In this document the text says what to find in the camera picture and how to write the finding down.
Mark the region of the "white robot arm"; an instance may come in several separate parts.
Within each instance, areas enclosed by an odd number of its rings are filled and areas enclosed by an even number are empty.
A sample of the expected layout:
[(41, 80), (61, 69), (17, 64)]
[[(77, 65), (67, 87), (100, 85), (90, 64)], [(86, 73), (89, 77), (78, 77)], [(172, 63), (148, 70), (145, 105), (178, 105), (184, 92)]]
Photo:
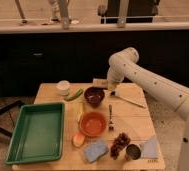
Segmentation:
[(140, 67), (137, 65), (138, 60), (138, 51), (132, 47), (111, 55), (107, 72), (108, 84), (114, 90), (127, 78), (180, 115), (185, 121), (185, 129), (178, 171), (189, 171), (189, 88)]

